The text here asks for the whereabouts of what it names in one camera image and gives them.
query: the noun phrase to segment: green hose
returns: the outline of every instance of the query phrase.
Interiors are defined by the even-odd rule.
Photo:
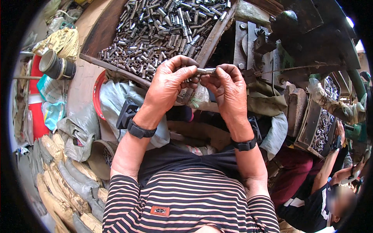
[[[363,96],[367,93],[367,91],[365,90],[365,86],[360,77],[359,71],[348,70],[347,73],[351,79],[352,84],[354,85],[357,99],[360,102]]]

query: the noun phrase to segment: shirt logo patch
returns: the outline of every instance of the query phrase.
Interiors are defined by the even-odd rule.
[[[150,214],[168,217],[168,215],[170,215],[170,207],[161,207],[154,205],[150,210]]]

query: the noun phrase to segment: brown cloth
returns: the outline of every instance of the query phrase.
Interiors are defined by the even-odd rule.
[[[257,80],[248,84],[247,110],[265,116],[281,114],[288,105],[284,95],[280,95],[276,89],[275,94],[276,96],[273,94],[272,87],[263,81]]]

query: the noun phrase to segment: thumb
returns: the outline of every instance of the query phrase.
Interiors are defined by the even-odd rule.
[[[196,66],[188,66],[180,68],[178,71],[173,73],[175,76],[175,79],[181,84],[182,81],[186,80],[187,78],[190,78],[192,75],[194,75],[197,72]]]
[[[217,74],[224,88],[228,88],[234,84],[230,75],[227,74],[222,68],[217,67],[215,73]]]

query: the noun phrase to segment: pile of sacks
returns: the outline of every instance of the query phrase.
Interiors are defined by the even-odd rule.
[[[88,165],[67,157],[64,147],[58,133],[34,142],[33,152],[40,155],[36,167],[42,167],[36,177],[41,201],[56,222],[55,232],[102,232],[108,191]]]

